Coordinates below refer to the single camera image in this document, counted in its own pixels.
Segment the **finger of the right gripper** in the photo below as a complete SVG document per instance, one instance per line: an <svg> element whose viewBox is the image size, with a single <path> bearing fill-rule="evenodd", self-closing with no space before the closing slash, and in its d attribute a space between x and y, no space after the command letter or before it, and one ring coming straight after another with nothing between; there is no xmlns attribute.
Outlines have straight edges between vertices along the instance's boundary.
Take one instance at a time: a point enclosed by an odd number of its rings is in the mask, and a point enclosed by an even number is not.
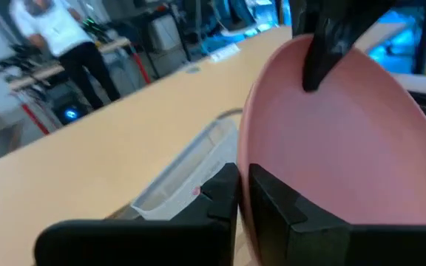
<svg viewBox="0 0 426 266"><path fill-rule="evenodd" d="M317 91L356 40L395 3L396 0L289 0L293 35L313 36L302 70L303 89Z"/></svg>

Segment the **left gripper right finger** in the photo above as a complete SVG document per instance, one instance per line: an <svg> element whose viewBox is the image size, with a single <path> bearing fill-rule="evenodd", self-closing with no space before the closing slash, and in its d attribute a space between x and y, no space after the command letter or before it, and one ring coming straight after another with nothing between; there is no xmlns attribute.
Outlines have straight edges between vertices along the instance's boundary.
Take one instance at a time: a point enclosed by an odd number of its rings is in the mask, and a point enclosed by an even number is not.
<svg viewBox="0 0 426 266"><path fill-rule="evenodd" d="M426 225L351 224L258 164L248 178L263 266L426 266Z"/></svg>

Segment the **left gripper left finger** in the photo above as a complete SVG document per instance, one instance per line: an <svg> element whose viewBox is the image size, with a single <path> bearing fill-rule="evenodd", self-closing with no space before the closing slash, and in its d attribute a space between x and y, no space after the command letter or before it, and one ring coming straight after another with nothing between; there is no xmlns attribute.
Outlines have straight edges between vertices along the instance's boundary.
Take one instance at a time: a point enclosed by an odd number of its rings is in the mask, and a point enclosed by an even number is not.
<svg viewBox="0 0 426 266"><path fill-rule="evenodd" d="M240 174L227 163L170 220L68 220L35 241L36 266L232 266Z"/></svg>

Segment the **orange round plate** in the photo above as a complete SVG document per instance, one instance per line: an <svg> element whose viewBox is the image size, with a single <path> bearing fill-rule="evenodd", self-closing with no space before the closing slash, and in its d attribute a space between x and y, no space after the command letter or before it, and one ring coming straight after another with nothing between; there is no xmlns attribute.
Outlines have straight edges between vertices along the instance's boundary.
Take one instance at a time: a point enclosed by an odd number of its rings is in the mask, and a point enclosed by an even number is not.
<svg viewBox="0 0 426 266"><path fill-rule="evenodd" d="M272 54L243 109L241 210L259 266L252 164L348 223L426 225L425 115L359 50L351 50L317 91L304 91L302 66L311 40L294 38Z"/></svg>

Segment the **white power outlet strip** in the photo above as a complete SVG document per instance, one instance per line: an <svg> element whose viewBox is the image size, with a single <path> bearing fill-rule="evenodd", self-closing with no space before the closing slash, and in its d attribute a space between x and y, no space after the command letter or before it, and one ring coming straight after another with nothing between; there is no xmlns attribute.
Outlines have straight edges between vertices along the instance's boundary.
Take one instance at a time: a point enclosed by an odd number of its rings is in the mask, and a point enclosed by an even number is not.
<svg viewBox="0 0 426 266"><path fill-rule="evenodd" d="M215 50L210 55L210 61L213 63L224 61L232 57L233 55L238 54L239 52L240 52L240 48L236 44L229 44L225 47Z"/></svg>

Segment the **black device with blue light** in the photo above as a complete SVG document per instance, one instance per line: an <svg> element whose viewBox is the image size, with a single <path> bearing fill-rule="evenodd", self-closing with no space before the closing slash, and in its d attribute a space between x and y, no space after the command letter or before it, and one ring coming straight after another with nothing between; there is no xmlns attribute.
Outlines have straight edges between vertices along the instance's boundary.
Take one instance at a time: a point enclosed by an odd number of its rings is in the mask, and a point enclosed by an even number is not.
<svg viewBox="0 0 426 266"><path fill-rule="evenodd" d="M67 95L53 101L52 111L62 125L67 125L88 114L88 108L73 95Z"/></svg>

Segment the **grey white cabinet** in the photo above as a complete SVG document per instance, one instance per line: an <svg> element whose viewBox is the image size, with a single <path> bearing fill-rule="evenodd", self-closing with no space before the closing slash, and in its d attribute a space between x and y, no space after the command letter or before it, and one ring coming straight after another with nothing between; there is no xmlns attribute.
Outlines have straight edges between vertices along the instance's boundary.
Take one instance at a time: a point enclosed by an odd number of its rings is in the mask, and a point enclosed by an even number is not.
<svg viewBox="0 0 426 266"><path fill-rule="evenodd" d="M186 60L189 60L188 51L183 48L175 19L171 15L166 14L149 22L148 33L155 52L168 52L180 48Z"/></svg>

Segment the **workbench with red legs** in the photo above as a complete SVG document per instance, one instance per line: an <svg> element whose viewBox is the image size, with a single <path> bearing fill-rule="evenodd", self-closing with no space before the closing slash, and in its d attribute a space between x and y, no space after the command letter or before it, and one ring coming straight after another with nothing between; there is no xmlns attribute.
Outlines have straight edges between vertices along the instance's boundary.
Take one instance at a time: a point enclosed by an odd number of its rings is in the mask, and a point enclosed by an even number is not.
<svg viewBox="0 0 426 266"><path fill-rule="evenodd" d="M145 67L142 64L141 58L135 50L132 42L125 37L116 38L114 41L111 41L107 44L102 44L98 49L102 53L115 53L118 59L124 63L123 58L121 57L121 48L128 47L132 53L132 58L135 60L135 63L138 65L138 70L141 74L141 77L144 81L149 84L151 83L151 78L149 77ZM64 68L60 66L58 63L51 64L37 70L35 72L30 72L23 77L16 78L10 82L8 82L9 89L13 92L17 92L21 89L25 89L28 86L31 86L34 83L42 82L43 80L57 75L64 71ZM43 135L48 135L50 131L48 128L38 119L35 113L30 109L27 103L23 103L21 105L22 109L25 111L27 116L31 119L31 121L38 127L38 129L42 132Z"/></svg>

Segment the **person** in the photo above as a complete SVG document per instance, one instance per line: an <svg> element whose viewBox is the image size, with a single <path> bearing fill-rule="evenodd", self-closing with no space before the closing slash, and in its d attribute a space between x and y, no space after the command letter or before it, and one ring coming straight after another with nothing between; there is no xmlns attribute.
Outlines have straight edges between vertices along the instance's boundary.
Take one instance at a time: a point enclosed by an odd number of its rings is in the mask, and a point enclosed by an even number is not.
<svg viewBox="0 0 426 266"><path fill-rule="evenodd" d="M80 25L80 14L66 0L11 0L9 10L21 35L39 49L48 48L94 110L104 104L88 75L111 101L121 98L101 52Z"/></svg>

